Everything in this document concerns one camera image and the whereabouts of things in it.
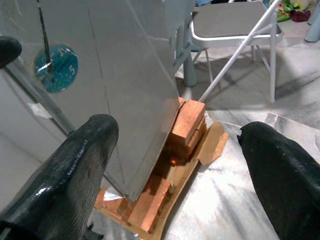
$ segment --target gray floor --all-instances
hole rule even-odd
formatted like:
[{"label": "gray floor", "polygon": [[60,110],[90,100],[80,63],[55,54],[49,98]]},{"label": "gray floor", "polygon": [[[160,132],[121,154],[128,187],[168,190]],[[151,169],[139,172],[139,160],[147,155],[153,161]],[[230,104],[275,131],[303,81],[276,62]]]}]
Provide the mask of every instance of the gray floor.
[{"label": "gray floor", "polygon": [[[237,135],[249,122],[266,122],[320,160],[320,42],[303,41],[309,28],[305,22],[289,20],[280,27],[285,36],[277,49],[276,102],[269,102],[267,70],[262,62],[252,62],[248,49],[205,102],[208,115],[221,121],[230,134],[226,147],[217,161],[193,174],[169,217],[164,239],[278,240],[255,193]],[[215,73],[234,51],[232,47],[209,50]],[[181,96],[198,99],[208,87],[205,60],[202,53],[195,87],[185,87],[180,79],[183,71],[178,72]],[[105,239],[136,239],[100,213],[92,220]]]}]

